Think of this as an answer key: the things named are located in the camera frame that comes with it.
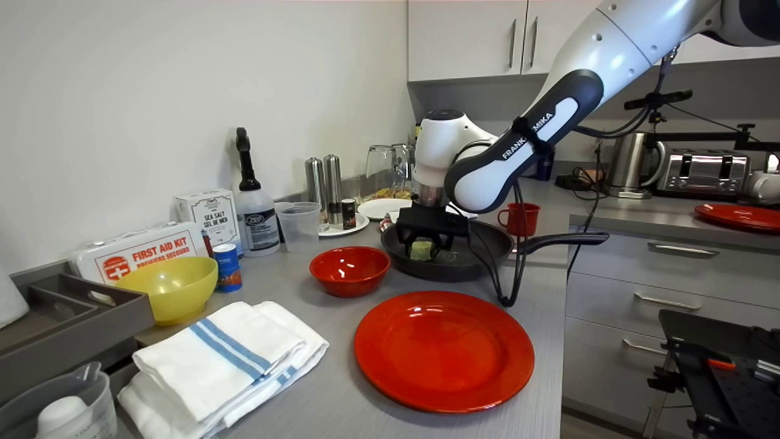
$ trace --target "drawer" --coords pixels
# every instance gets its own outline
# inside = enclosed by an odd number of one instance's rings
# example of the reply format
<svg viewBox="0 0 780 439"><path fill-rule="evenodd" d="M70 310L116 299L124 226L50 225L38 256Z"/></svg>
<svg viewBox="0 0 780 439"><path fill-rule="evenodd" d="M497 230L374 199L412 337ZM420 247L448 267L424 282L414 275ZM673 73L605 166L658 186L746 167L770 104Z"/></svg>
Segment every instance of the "drawer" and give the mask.
<svg viewBox="0 0 780 439"><path fill-rule="evenodd" d="M612 234L584 247L574 273L780 310L780 254Z"/></svg>
<svg viewBox="0 0 780 439"><path fill-rule="evenodd" d="M564 397L574 410L642 432L658 394L646 381L666 356L629 349L625 338L640 347L660 347L660 338L566 319ZM685 393L676 393L666 404L690 404L690 399ZM692 437L688 430L692 416L692 410L664 410L658 437Z"/></svg>
<svg viewBox="0 0 780 439"><path fill-rule="evenodd" d="M680 310L749 327L780 327L780 310L679 292L614 278L574 273L568 278L566 314L574 319L664 337L658 310Z"/></svg>

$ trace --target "red bowl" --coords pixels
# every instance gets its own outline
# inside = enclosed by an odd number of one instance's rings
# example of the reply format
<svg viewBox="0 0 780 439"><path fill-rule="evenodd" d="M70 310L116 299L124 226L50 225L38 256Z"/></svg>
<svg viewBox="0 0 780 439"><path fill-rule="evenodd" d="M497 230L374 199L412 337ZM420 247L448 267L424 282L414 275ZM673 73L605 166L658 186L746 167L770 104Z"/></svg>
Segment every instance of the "red bowl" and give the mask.
<svg viewBox="0 0 780 439"><path fill-rule="evenodd" d="M374 292L390 271L390 256L370 247L342 247L317 254L311 273L337 298Z"/></svg>

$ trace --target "pan handle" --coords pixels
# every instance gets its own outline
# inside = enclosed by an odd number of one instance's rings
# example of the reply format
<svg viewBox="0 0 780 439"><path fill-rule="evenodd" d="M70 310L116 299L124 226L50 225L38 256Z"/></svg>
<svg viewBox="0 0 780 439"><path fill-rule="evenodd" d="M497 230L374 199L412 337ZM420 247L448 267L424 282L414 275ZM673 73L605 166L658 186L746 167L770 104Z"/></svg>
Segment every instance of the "pan handle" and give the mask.
<svg viewBox="0 0 780 439"><path fill-rule="evenodd" d="M608 231L541 234L541 236L531 236L526 242L520 242L518 251L520 254L534 254L541 247L597 247L597 243L603 243L608 238L610 238Z"/></svg>

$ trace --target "red plate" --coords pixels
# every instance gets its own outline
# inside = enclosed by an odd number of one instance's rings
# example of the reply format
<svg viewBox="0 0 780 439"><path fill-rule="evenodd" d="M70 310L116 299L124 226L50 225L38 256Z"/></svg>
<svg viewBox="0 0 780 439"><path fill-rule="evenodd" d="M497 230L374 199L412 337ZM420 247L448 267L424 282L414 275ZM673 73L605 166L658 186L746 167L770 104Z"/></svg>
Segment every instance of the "red plate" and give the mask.
<svg viewBox="0 0 780 439"><path fill-rule="evenodd" d="M704 221L715 221L733 230L751 230L766 234L780 234L780 211L754 205L697 205L694 215Z"/></svg>
<svg viewBox="0 0 780 439"><path fill-rule="evenodd" d="M504 310L445 289L381 301L358 323L353 349L379 389L426 411L497 406L534 373L534 343Z"/></svg>

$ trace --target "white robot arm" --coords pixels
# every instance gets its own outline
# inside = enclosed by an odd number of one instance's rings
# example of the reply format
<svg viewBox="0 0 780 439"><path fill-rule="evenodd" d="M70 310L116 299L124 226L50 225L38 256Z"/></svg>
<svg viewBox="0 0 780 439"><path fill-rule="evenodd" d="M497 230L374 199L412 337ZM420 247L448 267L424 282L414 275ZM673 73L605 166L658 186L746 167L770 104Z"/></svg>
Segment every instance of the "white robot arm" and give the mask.
<svg viewBox="0 0 780 439"><path fill-rule="evenodd" d="M568 36L538 97L504 137L469 116L424 120L414 180L469 211L495 209L537 155L694 34L780 43L780 0L605 0Z"/></svg>

